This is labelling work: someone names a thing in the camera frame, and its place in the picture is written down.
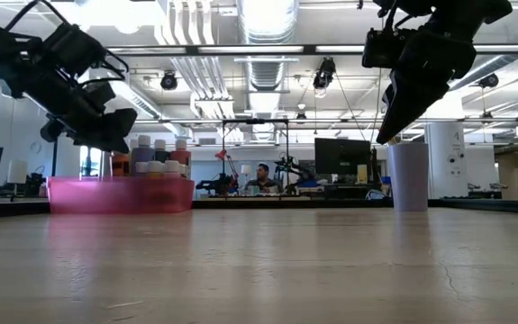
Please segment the man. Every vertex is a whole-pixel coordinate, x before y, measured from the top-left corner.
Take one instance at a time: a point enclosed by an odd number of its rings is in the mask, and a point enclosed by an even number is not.
[[[277,181],[268,178],[268,166],[264,163],[257,167],[257,180],[250,180],[244,186],[244,190],[249,190],[250,186],[257,186],[264,194],[281,194],[283,186]]]

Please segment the ceiling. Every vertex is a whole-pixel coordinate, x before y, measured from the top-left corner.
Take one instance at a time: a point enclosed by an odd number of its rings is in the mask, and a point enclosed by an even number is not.
[[[111,10],[115,10],[119,0],[113,1],[109,9],[104,13],[95,13],[83,21],[76,4],[71,1],[53,1],[59,10],[73,23],[92,25],[88,33],[97,38],[106,47],[123,45],[159,45],[154,37],[154,23],[160,23],[158,16],[153,14],[152,7],[156,4],[152,2],[139,2],[126,4],[130,5],[132,14],[128,20],[141,27],[135,33],[124,34],[119,32],[109,23],[109,16],[115,16]],[[511,1],[515,6],[514,12],[491,25],[484,25],[475,43],[515,43],[518,42],[518,1]],[[0,4],[0,25],[5,25],[21,8],[21,1],[4,1]],[[341,44],[341,43],[363,43],[369,28],[381,29],[381,20],[377,18],[377,8],[366,1],[366,8],[357,10],[354,7],[355,1],[327,1],[327,0],[301,0],[298,12],[298,20],[295,27],[295,43],[299,44]],[[213,14],[213,33],[218,44],[239,44],[238,17],[229,15],[232,9],[236,8],[235,0],[215,0],[212,2]],[[15,30],[17,32],[28,33],[46,37],[55,26],[56,19],[46,13],[44,8],[39,12],[28,14],[18,23]],[[397,14],[397,18],[403,18],[402,14]],[[405,27],[417,27],[424,23],[424,19],[415,19],[408,22]],[[335,58],[337,74],[340,83],[335,81],[328,89],[324,98],[315,98],[314,90],[310,85],[314,71],[319,67],[321,57],[298,57],[299,61],[288,63],[285,75],[285,85],[279,105],[277,117],[295,118],[299,111],[298,104],[305,104],[306,115],[308,118],[349,118],[351,116],[349,106],[352,111],[361,118],[373,118],[382,116],[385,106],[378,101],[382,92],[389,85],[388,71],[377,68],[367,69],[361,66],[360,56],[340,56]],[[475,68],[492,59],[489,56],[477,58]],[[173,70],[173,64],[169,58],[126,58],[131,67],[131,84],[138,88],[148,99],[157,105],[157,109],[165,116],[173,119],[192,119],[195,118],[191,109],[191,91],[178,75],[179,87],[175,91],[162,91],[159,86],[160,78],[164,71]],[[249,112],[251,107],[246,100],[245,90],[248,89],[247,79],[244,73],[244,66],[235,63],[233,57],[220,57],[220,66],[223,71],[223,78],[227,85],[229,94],[234,101],[233,110],[238,116],[243,116]],[[487,109],[500,107],[505,103],[518,102],[518,60],[513,64],[498,70],[501,83],[493,91],[487,92],[485,99],[481,97],[481,90],[477,87],[466,87],[460,91],[463,98],[463,109],[466,116],[480,116],[483,107]],[[130,106],[121,97],[109,103],[111,109],[118,109]],[[149,119],[149,115],[139,111],[140,119]],[[501,112],[500,117],[518,116],[518,106]],[[497,138],[508,140],[513,136],[513,129],[518,123],[503,123],[494,128],[481,130],[483,124],[468,123],[466,128],[474,132],[487,132],[496,134]],[[293,128],[314,127],[313,124],[293,125]],[[368,128],[368,124],[359,125]],[[331,128],[353,128],[357,125],[332,125],[330,123],[317,124],[317,128],[323,130]],[[413,138],[421,135],[422,125],[415,127],[414,131],[408,131],[408,137]],[[150,127],[137,126],[137,131],[167,131],[162,125]],[[195,131],[212,131],[213,128],[195,128]]]

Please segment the pink plastic bin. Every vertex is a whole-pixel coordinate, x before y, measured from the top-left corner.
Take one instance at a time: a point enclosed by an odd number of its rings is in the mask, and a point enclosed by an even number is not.
[[[50,211],[60,214],[153,214],[188,211],[195,182],[148,177],[49,178]]]

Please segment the robotic arm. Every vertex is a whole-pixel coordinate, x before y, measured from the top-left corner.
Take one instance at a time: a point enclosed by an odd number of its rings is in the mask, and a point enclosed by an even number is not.
[[[47,40],[10,30],[36,4],[43,3],[63,23]],[[106,61],[118,59],[94,38],[69,24],[45,0],[26,5],[5,27],[0,27],[0,80],[11,97],[32,99],[47,112],[49,121],[41,136],[54,142],[62,132],[75,141],[104,151],[128,153],[124,142],[137,113],[121,109],[105,113],[105,104],[115,98],[109,81],[123,81],[122,70]],[[105,77],[79,84],[77,79],[90,68],[106,68],[118,77]]]
[[[385,120],[377,142],[384,144],[414,122],[472,68],[477,52],[473,38],[483,23],[494,23],[513,11],[508,0],[373,0],[386,19],[383,31],[372,30],[362,65],[391,68],[385,91]],[[393,27],[395,12],[408,14]],[[418,30],[398,29],[408,19],[430,15]]]

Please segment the table surface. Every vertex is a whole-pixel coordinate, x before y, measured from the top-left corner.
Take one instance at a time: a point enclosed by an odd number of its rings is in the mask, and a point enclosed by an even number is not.
[[[0,323],[518,323],[518,214],[0,219]]]

